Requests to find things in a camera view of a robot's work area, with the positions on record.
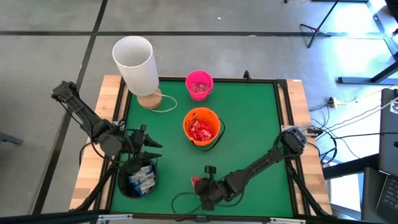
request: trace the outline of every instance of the orange bucket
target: orange bucket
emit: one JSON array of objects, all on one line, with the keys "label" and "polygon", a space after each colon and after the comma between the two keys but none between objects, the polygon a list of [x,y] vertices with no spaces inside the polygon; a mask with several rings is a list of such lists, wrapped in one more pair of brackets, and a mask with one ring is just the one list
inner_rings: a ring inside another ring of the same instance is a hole
[{"label": "orange bucket", "polygon": [[[192,125],[192,123],[199,119],[205,122],[214,132],[215,135],[207,140],[207,141],[196,141],[192,137],[188,135],[188,128]],[[220,120],[214,111],[210,110],[209,108],[195,108],[188,112],[185,116],[182,128],[184,129],[185,135],[189,138],[190,141],[196,146],[207,146],[209,145],[214,139],[216,139],[218,133],[220,132]]]}]

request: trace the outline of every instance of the pink cup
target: pink cup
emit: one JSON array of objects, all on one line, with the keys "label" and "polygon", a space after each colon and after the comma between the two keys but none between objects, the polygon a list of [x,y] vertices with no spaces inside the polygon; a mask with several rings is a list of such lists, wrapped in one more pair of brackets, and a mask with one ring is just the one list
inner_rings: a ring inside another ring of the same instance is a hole
[{"label": "pink cup", "polygon": [[[194,84],[198,85],[202,84],[205,86],[209,86],[209,89],[207,89],[207,91],[204,91],[202,93],[195,93],[194,91],[191,90],[191,87]],[[185,80],[185,85],[187,86],[189,95],[191,96],[192,99],[196,101],[202,101],[205,100],[206,97],[213,90],[213,78],[209,73],[205,71],[193,71],[188,75],[187,79]]]}]

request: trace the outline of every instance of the gray floor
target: gray floor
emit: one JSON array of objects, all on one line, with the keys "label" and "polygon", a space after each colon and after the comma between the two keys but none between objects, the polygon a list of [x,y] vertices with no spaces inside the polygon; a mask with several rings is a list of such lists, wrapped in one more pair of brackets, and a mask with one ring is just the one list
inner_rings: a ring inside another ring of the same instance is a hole
[{"label": "gray floor", "polygon": [[[301,6],[283,1],[113,0],[105,10],[100,30],[205,30],[297,32],[301,22],[317,26],[332,3]],[[0,2],[0,30],[93,29],[100,0]],[[329,32],[378,32],[363,3],[339,3],[323,27]],[[103,75],[119,72],[111,49],[122,37],[97,37],[80,95],[95,107]],[[318,38],[311,49],[307,37],[171,37],[150,36],[161,76],[184,77],[206,70],[214,77],[301,79],[310,108],[336,96],[350,101],[381,89],[375,86],[338,85],[340,76],[371,77],[394,60],[382,39]],[[0,35],[0,131],[25,140],[22,146],[0,144],[0,216],[29,213],[63,109],[50,98],[62,80],[76,80],[89,37],[36,37]],[[331,110],[330,124],[377,105],[377,100]],[[320,111],[312,113],[322,120]],[[350,131],[378,130],[375,114]],[[78,150],[86,135],[72,122],[44,212],[68,210],[78,172]],[[349,139],[359,156],[377,151],[377,138]],[[322,151],[332,143],[324,138]],[[355,157],[340,146],[337,159]]]}]

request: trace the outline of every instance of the black bucket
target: black bucket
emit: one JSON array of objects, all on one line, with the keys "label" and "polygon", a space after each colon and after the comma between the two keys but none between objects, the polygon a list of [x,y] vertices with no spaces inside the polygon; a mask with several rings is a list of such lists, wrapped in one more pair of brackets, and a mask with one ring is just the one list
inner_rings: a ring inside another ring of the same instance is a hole
[{"label": "black bucket", "polygon": [[155,175],[155,185],[152,186],[149,191],[144,194],[141,195],[133,186],[133,184],[130,183],[129,180],[129,176],[130,174],[127,173],[127,169],[126,169],[126,165],[127,163],[125,163],[119,170],[119,174],[118,174],[118,186],[119,186],[119,190],[120,192],[128,198],[133,198],[133,199],[140,199],[143,198],[147,195],[150,195],[156,188],[157,183],[158,183],[158,172],[157,172],[157,166],[154,163],[154,161],[150,160],[150,159],[146,159],[143,161],[142,166],[149,166],[152,165],[154,170],[154,175]]}]

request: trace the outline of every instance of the wooden table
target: wooden table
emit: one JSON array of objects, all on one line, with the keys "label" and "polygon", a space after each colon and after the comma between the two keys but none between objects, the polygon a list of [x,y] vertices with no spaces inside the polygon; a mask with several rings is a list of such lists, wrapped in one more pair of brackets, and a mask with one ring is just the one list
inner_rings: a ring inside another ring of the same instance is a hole
[{"label": "wooden table", "polygon": [[[102,118],[112,121],[113,113],[116,106],[116,98],[118,97],[121,76],[105,75],[99,92],[99,97],[95,112]],[[307,100],[301,80],[287,80],[290,107],[292,110],[294,124],[297,126],[306,126],[311,124],[310,114],[308,112]],[[118,120],[122,118],[124,106],[126,105],[128,89],[123,90],[121,107],[119,109]],[[284,123],[288,123],[287,110],[288,105],[285,102],[285,96],[282,87],[279,87],[280,102]],[[309,138],[310,143],[315,144],[315,140]],[[301,155],[302,168],[304,173],[305,185],[322,206],[322,208],[331,214],[328,194],[326,191],[325,180],[323,178],[322,167],[318,157],[318,151],[307,145],[304,153]],[[102,158],[98,157],[91,146],[87,146],[83,154],[80,170],[76,180],[75,190],[72,195],[70,208],[76,208],[90,194],[95,185],[98,183],[103,165]],[[108,196],[109,181],[103,189],[99,208],[105,208],[106,198]],[[302,196],[299,188],[295,185],[298,212],[304,214]]]}]

